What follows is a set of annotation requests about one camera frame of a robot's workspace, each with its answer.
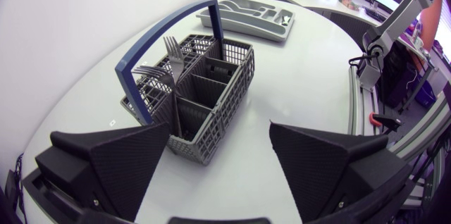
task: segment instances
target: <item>fork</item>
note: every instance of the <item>fork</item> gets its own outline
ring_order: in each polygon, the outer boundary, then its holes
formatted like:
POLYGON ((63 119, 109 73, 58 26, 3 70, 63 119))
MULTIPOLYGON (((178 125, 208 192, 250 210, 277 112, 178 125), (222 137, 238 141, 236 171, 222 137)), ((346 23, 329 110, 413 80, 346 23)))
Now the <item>fork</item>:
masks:
POLYGON ((164 70, 163 68, 159 68, 156 66, 140 66, 136 68, 133 73, 146 75, 149 77, 153 77, 157 79, 159 82, 165 84, 166 86, 170 87, 173 91, 173 110, 174 110, 174 127, 176 130, 177 137, 182 137, 182 128, 180 126, 180 119, 178 116, 178 107, 177 107, 177 96, 178 91, 175 87, 175 81, 172 77, 171 73, 167 70, 164 70))
POLYGON ((185 57, 174 37, 163 37, 163 40, 166 45, 166 50, 168 51, 174 82, 177 84, 178 79, 183 73, 183 68, 185 67, 185 57))

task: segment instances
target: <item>window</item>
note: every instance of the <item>window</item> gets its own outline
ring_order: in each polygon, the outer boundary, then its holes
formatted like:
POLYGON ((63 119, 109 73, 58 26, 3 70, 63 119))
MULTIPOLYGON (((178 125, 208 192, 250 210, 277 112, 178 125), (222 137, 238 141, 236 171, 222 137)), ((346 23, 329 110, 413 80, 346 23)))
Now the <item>window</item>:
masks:
POLYGON ((443 0, 442 3, 442 13, 435 39, 442 45, 443 53, 449 56, 447 58, 451 58, 451 44, 447 43, 448 40, 451 40, 451 13, 446 0, 443 0))

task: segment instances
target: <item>cutlery tray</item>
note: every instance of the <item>cutlery tray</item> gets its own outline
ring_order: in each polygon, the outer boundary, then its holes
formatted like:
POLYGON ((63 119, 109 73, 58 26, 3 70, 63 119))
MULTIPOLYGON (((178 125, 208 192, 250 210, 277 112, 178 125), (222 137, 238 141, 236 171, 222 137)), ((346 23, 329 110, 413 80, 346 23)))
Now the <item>cutlery tray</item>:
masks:
MULTIPOLYGON (((172 152, 207 165, 235 114, 254 75, 252 45, 208 35, 190 35, 180 43, 185 69, 177 83, 177 105, 182 137, 171 135, 172 152)), ((156 66, 171 70, 164 56, 156 66)), ((175 92, 147 75, 136 86, 153 123, 168 123, 173 132, 175 92)), ((121 104, 141 124, 127 97, 121 104)))

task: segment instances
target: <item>blue handle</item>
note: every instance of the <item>blue handle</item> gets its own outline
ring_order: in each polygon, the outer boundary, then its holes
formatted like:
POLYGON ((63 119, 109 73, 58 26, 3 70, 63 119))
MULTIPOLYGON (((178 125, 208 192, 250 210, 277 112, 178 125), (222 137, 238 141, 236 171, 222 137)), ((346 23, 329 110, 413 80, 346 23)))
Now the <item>blue handle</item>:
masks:
POLYGON ((136 62, 144 55, 147 49, 172 25, 176 24, 179 20, 183 19, 185 16, 202 9, 204 7, 209 7, 211 25, 213 26, 214 37, 218 40, 223 39, 223 28, 221 25, 221 17, 219 16, 219 7, 217 0, 201 1, 190 5, 187 5, 176 12, 170 14, 159 23, 157 23, 153 28, 146 32, 132 48, 127 51, 127 53, 119 61, 115 68, 116 74, 118 75, 119 81, 121 82, 122 88, 127 95, 128 101, 132 104, 137 117, 140 121, 145 124, 152 123, 152 117, 147 111, 147 107, 141 98, 140 92, 136 86, 135 81, 132 76, 132 69, 136 65, 136 62))

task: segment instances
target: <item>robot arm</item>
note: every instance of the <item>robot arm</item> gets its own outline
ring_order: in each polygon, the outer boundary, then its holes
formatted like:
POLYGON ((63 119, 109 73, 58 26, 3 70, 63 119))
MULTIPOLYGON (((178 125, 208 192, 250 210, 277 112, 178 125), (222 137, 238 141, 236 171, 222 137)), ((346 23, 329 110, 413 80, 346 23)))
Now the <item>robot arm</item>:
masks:
POLYGON ((393 42, 405 31, 420 12, 428 8, 433 0, 402 0, 396 10, 378 27, 370 28, 363 36, 363 45, 371 60, 363 60, 358 76, 364 89, 370 90, 377 83, 383 69, 383 59, 393 42))

